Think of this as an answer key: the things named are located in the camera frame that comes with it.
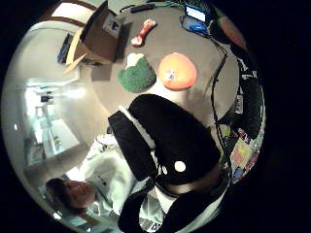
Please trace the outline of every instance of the backpack strap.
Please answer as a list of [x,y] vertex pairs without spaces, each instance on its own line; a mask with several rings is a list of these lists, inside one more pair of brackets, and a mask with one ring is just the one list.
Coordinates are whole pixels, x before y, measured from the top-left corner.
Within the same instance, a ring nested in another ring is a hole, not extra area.
[[[146,232],[139,225],[139,211],[145,197],[154,185],[152,184],[143,190],[133,193],[125,201],[119,218],[119,228],[121,231],[126,233]],[[207,206],[218,197],[210,193],[198,193],[196,191],[190,191],[181,195],[172,204],[157,232],[177,232],[183,229],[202,214]]]

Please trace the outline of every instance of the green plush toy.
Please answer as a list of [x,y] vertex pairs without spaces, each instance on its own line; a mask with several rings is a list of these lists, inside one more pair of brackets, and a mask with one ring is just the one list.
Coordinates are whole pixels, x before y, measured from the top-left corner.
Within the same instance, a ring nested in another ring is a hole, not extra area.
[[142,53],[131,53],[125,70],[118,72],[118,80],[124,89],[139,93],[156,82],[156,73]]

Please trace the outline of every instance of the blue device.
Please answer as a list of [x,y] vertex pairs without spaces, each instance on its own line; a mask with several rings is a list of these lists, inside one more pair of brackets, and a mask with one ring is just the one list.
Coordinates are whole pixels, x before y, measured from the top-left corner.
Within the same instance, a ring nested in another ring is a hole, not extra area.
[[191,25],[190,29],[195,32],[206,32],[207,30],[206,26],[201,25],[201,24]]

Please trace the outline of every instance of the cable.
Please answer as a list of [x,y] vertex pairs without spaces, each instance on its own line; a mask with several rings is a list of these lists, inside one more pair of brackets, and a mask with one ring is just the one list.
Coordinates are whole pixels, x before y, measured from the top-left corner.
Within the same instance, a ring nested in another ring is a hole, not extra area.
[[[227,51],[208,32],[206,34],[205,33],[199,33],[199,32],[192,31],[192,30],[186,28],[184,26],[185,17],[186,16],[181,16],[180,17],[181,26],[182,26],[183,29],[185,29],[186,31],[189,31],[191,33],[195,33],[196,35],[201,36],[203,38],[211,40],[213,45],[216,47],[216,49],[224,54],[224,57],[223,57],[221,63],[219,64],[219,66],[217,67],[215,73],[213,74],[213,76],[211,78],[211,80],[213,81],[212,82],[211,102],[212,102],[212,109],[213,109],[213,118],[214,118],[215,125],[216,125],[217,137],[218,137],[218,140],[219,140],[219,142],[221,144],[221,147],[223,149],[224,157],[225,157],[228,169],[229,169],[229,177],[230,177],[230,180],[232,181],[232,167],[231,167],[230,155],[228,154],[227,148],[225,146],[224,135],[223,135],[222,129],[220,127],[219,119],[218,119],[218,116],[217,116],[217,113],[216,113],[216,109],[215,109],[215,86],[216,86],[216,82],[218,81],[218,75],[221,73],[221,71],[222,71],[222,69],[223,69],[223,67],[225,65],[225,61],[227,59]],[[209,84],[207,84],[204,93],[206,93],[208,86],[209,86]]]

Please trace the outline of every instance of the desk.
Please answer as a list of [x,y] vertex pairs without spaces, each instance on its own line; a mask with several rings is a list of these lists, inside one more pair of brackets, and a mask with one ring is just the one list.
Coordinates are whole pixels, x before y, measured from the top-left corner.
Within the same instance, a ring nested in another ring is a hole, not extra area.
[[[174,91],[165,88],[161,81],[157,80],[144,93],[157,94],[179,104],[206,126],[214,123],[210,100],[211,85],[206,93],[204,90],[206,85],[211,83],[211,77],[224,55],[210,40],[184,30],[179,20],[183,14],[180,9],[164,7],[136,14],[124,11],[118,15],[123,21],[123,31],[117,59],[112,65],[94,67],[91,70],[95,92],[111,114],[118,110],[118,105],[128,107],[139,95],[124,90],[117,79],[118,71],[125,68],[126,58],[131,52],[144,53],[156,73],[159,62],[165,55],[179,52],[194,63],[197,69],[195,84],[189,89]],[[147,18],[155,20],[157,26],[147,35],[145,46],[134,48],[130,40],[138,34]],[[239,85],[236,57],[229,48],[226,49],[228,58],[215,87],[215,106],[219,117],[223,117],[233,104]]]

